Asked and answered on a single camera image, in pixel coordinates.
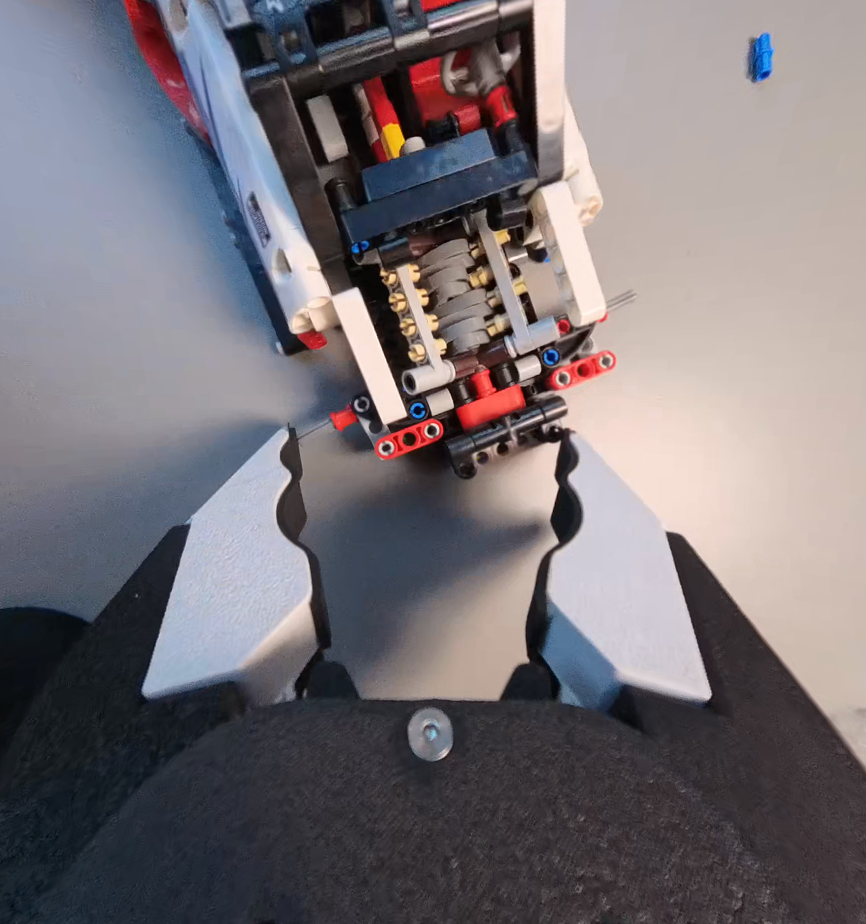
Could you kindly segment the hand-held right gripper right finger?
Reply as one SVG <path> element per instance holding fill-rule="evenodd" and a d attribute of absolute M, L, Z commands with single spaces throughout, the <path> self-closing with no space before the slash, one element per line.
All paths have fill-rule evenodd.
<path fill-rule="evenodd" d="M 566 431 L 527 649 L 562 703 L 608 710 L 625 687 L 703 706 L 712 696 L 665 528 L 581 435 Z"/>

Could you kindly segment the lego race car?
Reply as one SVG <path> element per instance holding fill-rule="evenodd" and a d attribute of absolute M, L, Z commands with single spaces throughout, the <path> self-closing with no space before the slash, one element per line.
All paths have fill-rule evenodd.
<path fill-rule="evenodd" d="M 565 81 L 565 2 L 126 1 L 208 159 L 277 351 L 340 330 L 381 460 L 471 479 L 561 438 L 612 371 L 586 242 L 603 198 Z"/>

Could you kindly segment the black quilted wrist rest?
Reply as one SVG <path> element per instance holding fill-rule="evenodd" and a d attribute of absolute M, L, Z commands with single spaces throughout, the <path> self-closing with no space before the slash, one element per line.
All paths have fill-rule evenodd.
<path fill-rule="evenodd" d="M 47 608 L 0 609 L 0 760 L 32 699 L 87 626 Z"/>

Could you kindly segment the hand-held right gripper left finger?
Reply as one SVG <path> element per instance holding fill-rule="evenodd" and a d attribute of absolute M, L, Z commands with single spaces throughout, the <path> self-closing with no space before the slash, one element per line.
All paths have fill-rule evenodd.
<path fill-rule="evenodd" d="M 302 474 L 282 426 L 191 516 L 146 699 L 225 683 L 253 706 L 302 696 L 331 646 L 318 560 L 301 541 Z"/>

